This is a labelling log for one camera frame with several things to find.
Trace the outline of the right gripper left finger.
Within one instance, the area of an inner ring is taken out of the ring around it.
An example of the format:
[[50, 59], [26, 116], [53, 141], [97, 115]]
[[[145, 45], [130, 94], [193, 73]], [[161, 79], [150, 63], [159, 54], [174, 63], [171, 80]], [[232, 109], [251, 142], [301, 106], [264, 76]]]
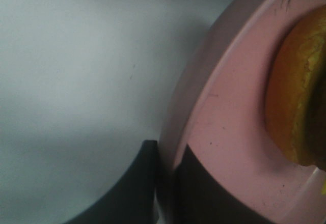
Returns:
[[131, 166], [95, 204], [67, 223], [157, 223], [157, 141], [145, 140]]

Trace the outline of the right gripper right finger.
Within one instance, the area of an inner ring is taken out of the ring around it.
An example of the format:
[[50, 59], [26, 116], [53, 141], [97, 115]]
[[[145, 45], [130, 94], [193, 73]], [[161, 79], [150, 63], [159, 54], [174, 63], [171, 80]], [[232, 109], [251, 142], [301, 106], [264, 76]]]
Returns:
[[177, 169], [174, 223], [272, 223], [226, 191], [187, 146]]

